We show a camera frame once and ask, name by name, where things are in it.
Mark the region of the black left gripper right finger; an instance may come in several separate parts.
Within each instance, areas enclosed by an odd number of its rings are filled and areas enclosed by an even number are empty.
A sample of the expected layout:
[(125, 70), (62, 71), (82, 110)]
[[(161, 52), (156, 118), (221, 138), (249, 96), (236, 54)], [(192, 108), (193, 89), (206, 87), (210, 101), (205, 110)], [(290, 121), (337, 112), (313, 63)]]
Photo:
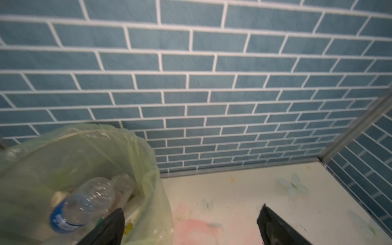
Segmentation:
[(266, 204), (260, 210), (257, 225), (265, 245), (311, 245)]

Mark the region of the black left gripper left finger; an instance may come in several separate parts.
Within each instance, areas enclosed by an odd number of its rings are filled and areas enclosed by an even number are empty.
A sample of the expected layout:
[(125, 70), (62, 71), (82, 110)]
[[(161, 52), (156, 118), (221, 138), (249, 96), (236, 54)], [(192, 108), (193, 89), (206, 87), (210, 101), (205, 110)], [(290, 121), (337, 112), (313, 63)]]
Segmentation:
[(115, 209), (77, 245), (120, 245), (125, 229), (125, 216), (121, 208)]

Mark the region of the blue label Pocari bottle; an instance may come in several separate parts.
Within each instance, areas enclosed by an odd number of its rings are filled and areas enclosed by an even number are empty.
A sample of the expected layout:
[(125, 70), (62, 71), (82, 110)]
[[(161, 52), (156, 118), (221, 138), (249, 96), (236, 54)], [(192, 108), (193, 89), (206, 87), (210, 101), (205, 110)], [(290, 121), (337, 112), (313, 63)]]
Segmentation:
[(113, 204), (115, 190), (111, 181), (95, 177), (61, 201), (49, 216), (50, 227), (57, 233), (73, 233), (104, 214)]

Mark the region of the mesh bin with green bag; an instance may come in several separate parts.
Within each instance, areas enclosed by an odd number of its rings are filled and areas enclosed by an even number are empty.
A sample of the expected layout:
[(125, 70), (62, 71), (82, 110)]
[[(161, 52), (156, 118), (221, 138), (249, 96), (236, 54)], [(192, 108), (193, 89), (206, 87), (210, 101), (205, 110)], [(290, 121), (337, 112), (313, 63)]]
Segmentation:
[(135, 178), (140, 212), (124, 245), (171, 245), (174, 225), (154, 150), (134, 132), (78, 124), (1, 150), (1, 244), (40, 245), (56, 192), (72, 192), (94, 177)]

